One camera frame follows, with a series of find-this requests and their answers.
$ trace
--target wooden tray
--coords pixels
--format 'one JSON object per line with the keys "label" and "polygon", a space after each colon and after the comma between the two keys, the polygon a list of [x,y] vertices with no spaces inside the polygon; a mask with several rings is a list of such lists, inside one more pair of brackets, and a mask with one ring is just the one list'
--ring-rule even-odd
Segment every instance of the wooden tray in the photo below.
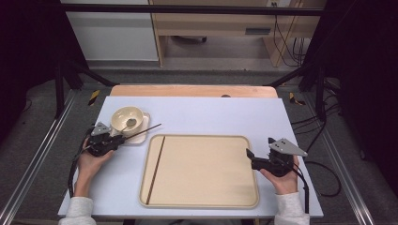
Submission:
{"label": "wooden tray", "polygon": [[158,207],[254,207],[258,190],[243,136],[156,135],[140,201]]}

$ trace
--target aluminum rail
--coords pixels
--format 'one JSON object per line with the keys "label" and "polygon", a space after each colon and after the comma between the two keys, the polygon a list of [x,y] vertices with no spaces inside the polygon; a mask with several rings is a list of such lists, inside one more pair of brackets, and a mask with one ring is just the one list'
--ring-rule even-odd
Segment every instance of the aluminum rail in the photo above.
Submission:
{"label": "aluminum rail", "polygon": [[33,181],[35,180],[38,171],[46,158],[48,152],[50,151],[51,146],[54,143],[54,140],[64,124],[68,113],[73,105],[74,99],[78,95],[77,90],[70,90],[68,94],[68,98],[65,102],[66,108],[65,110],[58,116],[57,119],[53,121],[52,126],[47,132],[43,142],[41,143],[38,151],[30,162],[28,168],[26,169],[23,177],[20,180],[18,186],[14,189],[11,197],[8,199],[8,203],[3,208],[3,211],[0,214],[0,224],[8,225],[11,224],[14,219],[19,207],[21,206],[24,197],[26,196],[29,188],[32,186]]}
{"label": "aluminum rail", "polygon": [[110,4],[40,4],[43,8],[62,8],[69,12],[123,12],[123,13],[188,13],[188,14],[241,14],[277,16],[323,16],[334,14],[323,8],[302,7],[231,7],[181,5],[110,5]]}
{"label": "aluminum rail", "polygon": [[[314,98],[308,97],[308,94],[304,94],[305,102],[309,103],[309,108],[313,115],[316,115],[314,110]],[[334,145],[333,139],[330,137],[328,133],[328,129],[325,128],[322,133],[323,142],[326,145],[326,149],[328,150],[329,158],[331,163],[333,164],[336,173],[339,175],[342,181],[342,186],[345,191],[346,197],[351,203],[351,206],[354,210],[354,213],[358,219],[360,225],[373,225],[375,224],[371,213],[366,206],[365,201],[362,199],[360,195],[360,191],[357,188],[351,174],[348,169],[344,165],[343,159],[340,156],[336,146]]]}

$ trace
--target spoon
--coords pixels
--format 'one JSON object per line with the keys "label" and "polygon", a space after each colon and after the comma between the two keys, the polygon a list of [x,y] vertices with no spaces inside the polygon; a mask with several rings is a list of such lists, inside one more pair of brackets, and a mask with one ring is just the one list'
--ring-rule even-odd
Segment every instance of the spoon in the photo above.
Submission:
{"label": "spoon", "polygon": [[120,130],[120,132],[123,132],[123,130],[125,130],[126,128],[135,126],[137,124],[137,120],[136,119],[128,119],[128,121],[126,122],[126,127],[124,127],[122,130]]}

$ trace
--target black clamp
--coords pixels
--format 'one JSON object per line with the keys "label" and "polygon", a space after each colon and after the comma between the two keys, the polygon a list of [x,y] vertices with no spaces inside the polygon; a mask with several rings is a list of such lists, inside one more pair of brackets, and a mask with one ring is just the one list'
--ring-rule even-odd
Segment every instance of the black clamp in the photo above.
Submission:
{"label": "black clamp", "polygon": [[268,138],[270,147],[269,158],[256,157],[250,149],[246,149],[247,157],[252,161],[252,169],[265,169],[275,176],[282,177],[294,168],[293,155],[307,156],[307,153],[292,144],[287,139],[275,141]]}

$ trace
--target white sleeve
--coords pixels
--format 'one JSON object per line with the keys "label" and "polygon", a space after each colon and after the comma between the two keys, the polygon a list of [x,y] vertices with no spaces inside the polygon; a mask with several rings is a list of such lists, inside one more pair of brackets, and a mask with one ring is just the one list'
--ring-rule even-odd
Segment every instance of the white sleeve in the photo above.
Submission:
{"label": "white sleeve", "polygon": [[276,225],[308,225],[310,215],[305,214],[299,193],[276,195],[278,200],[278,214],[275,215]]}
{"label": "white sleeve", "polygon": [[95,225],[96,221],[91,217],[93,201],[85,197],[73,197],[67,216],[59,220],[58,225]]}

